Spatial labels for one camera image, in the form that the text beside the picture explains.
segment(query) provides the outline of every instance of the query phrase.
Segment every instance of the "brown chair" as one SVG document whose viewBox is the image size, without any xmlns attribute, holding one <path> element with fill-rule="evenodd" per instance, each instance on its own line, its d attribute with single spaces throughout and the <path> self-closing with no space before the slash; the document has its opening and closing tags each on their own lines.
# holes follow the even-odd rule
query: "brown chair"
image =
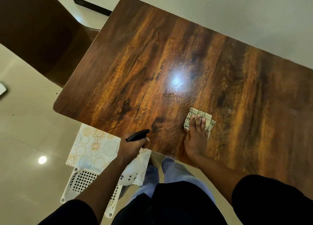
<svg viewBox="0 0 313 225">
<path fill-rule="evenodd" d="M 99 30 L 58 0 L 0 0 L 0 43 L 63 87 Z"/>
</svg>

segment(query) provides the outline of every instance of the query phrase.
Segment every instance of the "pants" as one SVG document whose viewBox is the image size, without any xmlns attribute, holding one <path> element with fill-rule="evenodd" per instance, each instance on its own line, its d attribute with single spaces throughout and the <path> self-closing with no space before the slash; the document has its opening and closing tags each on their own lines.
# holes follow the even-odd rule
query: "pants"
<svg viewBox="0 0 313 225">
<path fill-rule="evenodd" d="M 166 157 L 162 162 L 162 171 L 164 173 L 164 183 L 173 183 L 178 181 L 186 181 L 193 183 L 194 185 L 201 188 L 215 203 L 212 192 L 210 192 L 209 189 L 203 184 L 203 182 L 194 177 L 194 175 L 192 175 L 183 165 L 175 163 L 173 159 Z M 146 171 L 143 184 L 133 195 L 132 200 L 142 193 L 145 193 L 147 196 L 151 198 L 154 189 L 158 183 L 159 183 L 158 169 L 153 165 L 149 165 Z"/>
</svg>

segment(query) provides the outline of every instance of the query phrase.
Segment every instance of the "black baseboard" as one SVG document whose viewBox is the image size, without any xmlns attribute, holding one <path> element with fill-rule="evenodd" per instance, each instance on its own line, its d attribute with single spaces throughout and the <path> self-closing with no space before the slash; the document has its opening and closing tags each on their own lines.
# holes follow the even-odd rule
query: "black baseboard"
<svg viewBox="0 0 313 225">
<path fill-rule="evenodd" d="M 91 9 L 93 11 L 96 11 L 100 14 L 103 14 L 103 15 L 106 15 L 106 16 L 110 16 L 112 11 L 108 10 L 108 9 L 105 9 L 105 8 L 102 8 L 98 5 L 94 5 L 88 1 L 85 1 L 85 0 L 73 0 L 75 4 L 77 5 L 80 5 L 80 6 L 83 6 L 85 8 L 88 8 L 88 9 Z"/>
</svg>

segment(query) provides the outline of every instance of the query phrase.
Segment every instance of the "wooden table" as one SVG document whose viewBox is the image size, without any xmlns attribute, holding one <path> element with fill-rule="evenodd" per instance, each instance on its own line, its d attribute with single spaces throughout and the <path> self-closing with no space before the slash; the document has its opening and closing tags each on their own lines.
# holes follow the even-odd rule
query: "wooden table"
<svg viewBox="0 0 313 225">
<path fill-rule="evenodd" d="M 139 0 L 120 0 L 53 109 L 190 163 L 190 107 L 217 122 L 207 155 L 313 198 L 313 70 Z"/>
</svg>

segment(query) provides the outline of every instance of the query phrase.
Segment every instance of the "checkered cloth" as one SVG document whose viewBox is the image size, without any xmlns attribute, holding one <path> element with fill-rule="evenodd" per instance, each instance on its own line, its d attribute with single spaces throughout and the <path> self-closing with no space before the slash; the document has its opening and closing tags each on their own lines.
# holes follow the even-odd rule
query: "checkered cloth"
<svg viewBox="0 0 313 225">
<path fill-rule="evenodd" d="M 208 138 L 210 136 L 210 133 L 211 133 L 211 130 L 214 126 L 214 124 L 216 123 L 214 120 L 212 120 L 212 115 L 208 114 L 208 113 L 205 113 L 203 111 L 199 111 L 197 109 L 194 109 L 194 108 L 190 108 L 189 109 L 189 112 L 188 112 L 188 115 L 187 115 L 187 118 L 185 120 L 185 123 L 184 123 L 184 128 L 185 129 L 190 129 L 189 127 L 189 124 L 190 124 L 190 118 L 192 116 L 197 116 L 197 115 L 200 115 L 201 118 L 205 118 L 205 130 L 209 129 L 209 134 L 208 134 Z"/>
</svg>

